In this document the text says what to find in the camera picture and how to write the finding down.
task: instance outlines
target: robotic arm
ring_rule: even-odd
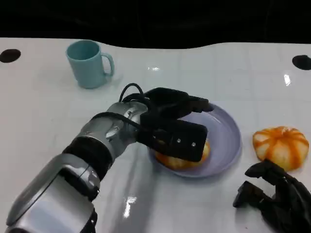
[[[125,98],[130,86],[139,94]],[[212,111],[208,100],[156,88],[143,93],[131,83],[107,112],[91,119],[65,150],[53,158],[13,204],[7,233],[95,233],[92,201],[100,182],[129,144],[140,142],[161,153],[201,160],[206,127],[178,118]]]

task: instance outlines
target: white table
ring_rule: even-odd
[[[73,41],[0,39],[0,51],[21,51],[17,61],[0,63],[1,232],[16,196],[131,82],[145,91],[158,86],[180,89],[225,108],[239,125],[243,152],[224,174],[189,180],[154,168],[145,146],[129,146],[94,201],[97,231],[272,232],[259,211],[237,211],[232,202],[245,180],[274,193],[267,182],[244,176],[258,162],[251,144],[254,131],[286,125],[297,127],[311,140],[311,72],[292,65],[295,55],[311,54],[310,45],[225,43],[189,50],[145,50],[101,44],[102,51],[113,56],[116,74],[112,83],[84,90],[77,86],[65,57]],[[291,174],[311,189],[310,159]]]

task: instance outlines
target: small pumpkin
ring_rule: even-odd
[[[155,152],[155,157],[164,166],[170,169],[173,169],[173,170],[178,170],[178,169],[187,169],[191,167],[197,167],[201,165],[208,158],[209,152],[210,152],[209,142],[205,142],[202,159],[200,162],[190,162],[190,161],[186,161],[183,159],[173,158],[173,157],[161,154],[159,152]]]
[[[269,159],[286,171],[300,167],[309,151],[305,136],[298,129],[285,126],[257,131],[253,146],[260,160]]]

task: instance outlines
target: purple plate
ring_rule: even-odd
[[[191,113],[181,120],[190,121],[207,127],[207,140],[210,154],[200,166],[184,170],[171,170],[162,165],[156,158],[154,150],[149,150],[150,158],[164,169],[179,176],[202,178],[216,175],[237,161],[242,150],[242,138],[237,123],[222,108],[211,104],[214,110],[209,113]]]

